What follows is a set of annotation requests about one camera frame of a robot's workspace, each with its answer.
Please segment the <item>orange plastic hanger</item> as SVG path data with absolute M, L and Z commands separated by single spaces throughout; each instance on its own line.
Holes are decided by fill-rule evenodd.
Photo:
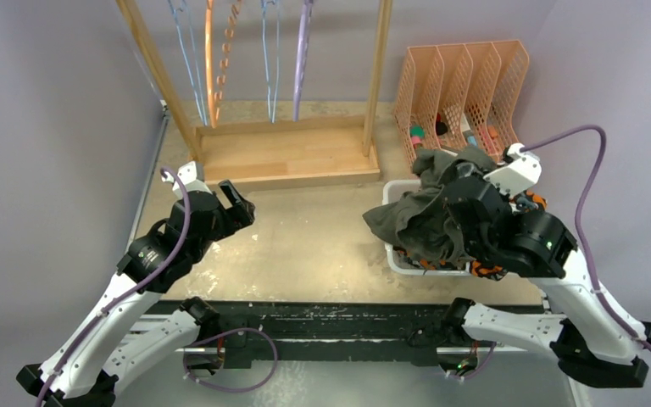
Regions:
M 206 98 L 208 102 L 209 126 L 216 128 L 219 124 L 220 105 L 224 96 L 227 80 L 226 71 L 230 65 L 229 56 L 231 44 L 235 35 L 236 24 L 242 9 L 242 1 L 233 1 L 227 16 L 227 26 L 224 29 L 225 42 L 221 46 L 222 58 L 214 59 L 213 30 L 214 30 L 214 1 L 206 2 L 204 12 L 204 63 L 206 74 Z

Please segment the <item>purple plastic hanger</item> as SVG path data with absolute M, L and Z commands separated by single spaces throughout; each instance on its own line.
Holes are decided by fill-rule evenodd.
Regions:
M 300 103 L 303 93 L 304 72 L 307 65 L 309 49 L 309 27 L 312 19 L 314 0 L 304 0 L 298 27 L 298 43 L 296 54 L 296 67 L 294 74 L 294 88 L 292 97 L 292 120 L 299 120 Z

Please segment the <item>light blue wire hanger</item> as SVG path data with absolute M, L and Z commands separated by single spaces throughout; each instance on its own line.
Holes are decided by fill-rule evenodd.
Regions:
M 187 76 L 194 96 L 199 119 L 202 125 L 209 123 L 206 109 L 203 79 L 198 62 L 196 36 L 192 23 L 192 11 L 185 0 L 167 1 L 174 20 L 181 56 L 186 66 Z

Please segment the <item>olive green shorts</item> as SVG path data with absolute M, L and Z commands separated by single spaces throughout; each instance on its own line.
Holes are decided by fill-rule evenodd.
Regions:
M 462 267 L 467 259 L 463 234 L 444 203 L 445 189 L 460 175 L 460 165 L 482 172 L 497 168 L 488 154 L 473 146 L 456 155 L 421 148 L 412 164 L 420 189 L 367 210 L 363 213 L 365 224 L 376 237 L 405 249 L 413 259 Z

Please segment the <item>orange camouflage shorts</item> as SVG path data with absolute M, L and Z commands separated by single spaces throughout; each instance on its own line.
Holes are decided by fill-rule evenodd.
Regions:
M 545 210 L 547 200 L 527 190 L 510 199 L 510 206 L 515 212 L 527 212 L 531 210 Z M 500 266 L 491 268 L 485 267 L 482 263 L 465 259 L 463 262 L 456 264 L 445 260 L 428 261 L 416 260 L 411 256 L 411 252 L 404 248 L 386 245 L 387 260 L 393 271 L 409 276 L 468 276 L 486 278 L 489 280 L 499 281 L 506 275 L 506 271 Z

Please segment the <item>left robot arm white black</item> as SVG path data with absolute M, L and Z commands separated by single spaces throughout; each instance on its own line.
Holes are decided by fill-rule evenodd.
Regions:
M 49 359 L 25 365 L 19 385 L 43 406 L 111 406 L 141 374 L 176 349 L 207 347 L 220 332 L 219 313 L 199 297 L 128 343 L 136 322 L 186 276 L 212 243 L 253 224 L 255 207 L 230 181 L 219 184 L 225 208 L 202 182 L 188 187 L 167 219 L 133 241 L 108 287 L 78 331 Z

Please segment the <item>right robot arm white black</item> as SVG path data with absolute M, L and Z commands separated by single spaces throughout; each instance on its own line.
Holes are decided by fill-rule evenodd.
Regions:
M 649 367 L 640 353 L 651 345 L 651 322 L 629 316 L 611 299 L 590 275 L 584 247 L 558 217 L 542 210 L 514 212 L 479 175 L 448 183 L 443 198 L 468 254 L 527 279 L 555 308 L 550 315 L 513 314 L 456 298 L 442 322 L 449 343 L 472 339 L 539 352 L 589 387 L 644 385 Z

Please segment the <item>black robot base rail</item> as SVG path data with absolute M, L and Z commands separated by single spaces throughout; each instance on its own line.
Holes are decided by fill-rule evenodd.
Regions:
M 446 323 L 441 304 L 358 304 L 213 301 L 217 317 L 197 333 L 203 340 L 225 333 L 225 368 L 254 361 L 406 362 L 415 366 L 456 363 L 471 339 Z

